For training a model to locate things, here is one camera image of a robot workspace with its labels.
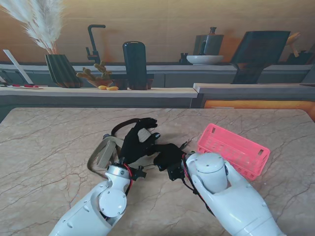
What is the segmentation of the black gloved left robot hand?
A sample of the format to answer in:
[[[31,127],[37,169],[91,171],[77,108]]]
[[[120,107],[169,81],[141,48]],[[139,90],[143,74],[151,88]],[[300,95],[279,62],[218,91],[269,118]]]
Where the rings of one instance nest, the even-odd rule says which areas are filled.
[[[125,136],[119,155],[120,164],[128,165],[134,163],[145,155],[149,155],[149,149],[155,144],[156,140],[160,137],[160,134],[153,133],[142,143],[139,141],[138,132],[143,128],[150,129],[156,128],[157,126],[157,120],[153,118],[142,118],[136,123]]]

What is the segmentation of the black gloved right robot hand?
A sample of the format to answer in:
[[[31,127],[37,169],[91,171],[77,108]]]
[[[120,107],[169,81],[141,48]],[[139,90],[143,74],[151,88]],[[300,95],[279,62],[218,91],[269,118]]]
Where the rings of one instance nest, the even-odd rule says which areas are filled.
[[[180,163],[182,157],[186,155],[178,146],[171,143],[154,145],[151,150],[154,153],[158,152],[158,155],[153,160],[153,164],[158,167],[159,171],[164,171],[168,167]]]

